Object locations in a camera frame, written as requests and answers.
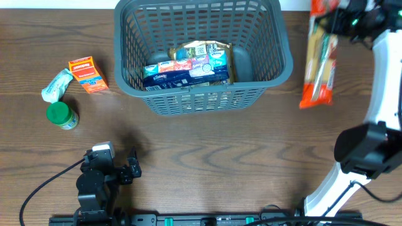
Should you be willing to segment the San Remo spaghetti packet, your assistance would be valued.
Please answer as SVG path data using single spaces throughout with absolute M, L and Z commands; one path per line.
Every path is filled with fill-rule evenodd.
M 312 0 L 307 57 L 300 109 L 332 104 L 338 37 L 325 31 L 318 19 L 335 11 L 337 0 Z

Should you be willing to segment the green lid seasoning jar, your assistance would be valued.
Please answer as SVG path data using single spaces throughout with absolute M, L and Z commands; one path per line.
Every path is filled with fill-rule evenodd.
M 64 102 L 55 102 L 46 110 L 47 119 L 63 130 L 75 128 L 79 123 L 78 114 Z

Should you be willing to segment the orange medicine box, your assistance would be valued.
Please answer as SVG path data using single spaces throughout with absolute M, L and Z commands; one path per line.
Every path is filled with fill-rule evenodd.
M 87 93 L 91 94 L 109 88 L 105 76 L 92 56 L 70 61 L 68 65 L 73 77 Z

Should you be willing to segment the light green packet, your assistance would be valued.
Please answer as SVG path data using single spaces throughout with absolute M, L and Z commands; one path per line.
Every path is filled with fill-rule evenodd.
M 46 88 L 41 91 L 41 96 L 45 102 L 51 104 L 58 102 L 66 92 L 69 83 L 73 80 L 72 73 L 63 69 Z

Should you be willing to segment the blue Kleenex tissue multipack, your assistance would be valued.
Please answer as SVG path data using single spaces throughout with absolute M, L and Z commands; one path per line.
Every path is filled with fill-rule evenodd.
M 170 60 L 148 65 L 144 68 L 143 85 L 147 91 L 152 91 L 200 84 L 194 78 L 190 78 L 187 69 L 191 68 L 190 60 L 182 62 Z

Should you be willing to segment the brown Nescafe Gold coffee bag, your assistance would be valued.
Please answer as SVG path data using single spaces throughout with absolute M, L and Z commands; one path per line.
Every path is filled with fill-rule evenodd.
M 231 43 L 191 41 L 170 48 L 168 56 L 177 62 L 190 60 L 192 68 L 187 72 L 198 83 L 232 84 L 237 81 Z

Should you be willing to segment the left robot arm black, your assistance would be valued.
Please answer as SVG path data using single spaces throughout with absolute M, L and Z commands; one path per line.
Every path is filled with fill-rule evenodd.
M 73 225 L 130 225 L 130 217 L 115 206 L 120 187 L 141 177 L 136 150 L 132 148 L 127 164 L 114 165 L 110 149 L 88 150 L 76 181 L 80 208 L 73 214 Z

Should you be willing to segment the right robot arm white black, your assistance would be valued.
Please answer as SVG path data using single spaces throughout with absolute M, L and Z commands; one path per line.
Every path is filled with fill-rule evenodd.
M 361 125 L 338 136 L 335 163 L 297 215 L 307 225 L 362 225 L 340 208 L 359 189 L 401 164 L 401 2 L 311 3 L 307 62 L 300 108 L 331 104 L 339 37 L 361 43 L 374 56 L 374 80 Z

